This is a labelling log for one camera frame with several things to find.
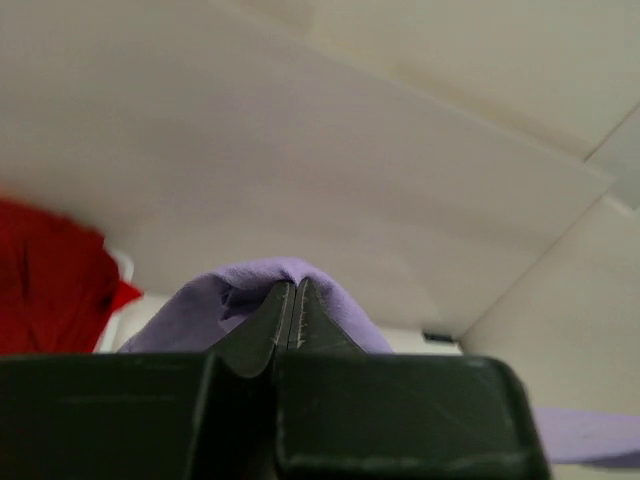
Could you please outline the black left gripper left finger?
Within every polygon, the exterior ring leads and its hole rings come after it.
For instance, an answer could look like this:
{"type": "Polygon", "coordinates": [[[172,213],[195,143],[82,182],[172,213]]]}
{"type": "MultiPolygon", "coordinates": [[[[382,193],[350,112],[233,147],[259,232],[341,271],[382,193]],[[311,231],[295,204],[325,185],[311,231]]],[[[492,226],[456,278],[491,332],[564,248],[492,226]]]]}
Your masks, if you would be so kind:
{"type": "Polygon", "coordinates": [[[1,361],[5,479],[272,479],[271,369],[295,288],[202,353],[1,361]]]}

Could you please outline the purple t shirt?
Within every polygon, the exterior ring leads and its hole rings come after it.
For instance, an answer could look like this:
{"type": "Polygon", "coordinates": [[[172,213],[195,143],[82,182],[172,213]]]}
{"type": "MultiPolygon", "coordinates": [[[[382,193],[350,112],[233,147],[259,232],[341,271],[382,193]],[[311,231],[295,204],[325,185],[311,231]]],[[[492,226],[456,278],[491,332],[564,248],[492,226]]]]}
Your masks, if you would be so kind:
{"type": "MultiPolygon", "coordinates": [[[[349,293],[325,272],[293,257],[223,266],[178,290],[122,346],[124,352],[197,352],[215,345],[256,313],[278,282],[310,279],[323,313],[367,353],[389,353],[381,331],[349,293]]],[[[639,466],[636,416],[563,408],[537,408],[534,418],[548,459],[609,469],[639,466]]]]}

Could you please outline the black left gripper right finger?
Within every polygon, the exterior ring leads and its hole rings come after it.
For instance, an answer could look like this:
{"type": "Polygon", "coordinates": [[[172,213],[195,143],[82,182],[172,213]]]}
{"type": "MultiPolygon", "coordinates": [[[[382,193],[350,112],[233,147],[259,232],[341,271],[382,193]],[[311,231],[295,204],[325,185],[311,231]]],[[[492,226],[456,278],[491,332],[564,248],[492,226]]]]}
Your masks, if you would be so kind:
{"type": "Polygon", "coordinates": [[[546,479],[525,389],[503,362],[373,354],[298,287],[275,361],[283,479],[546,479]]]}

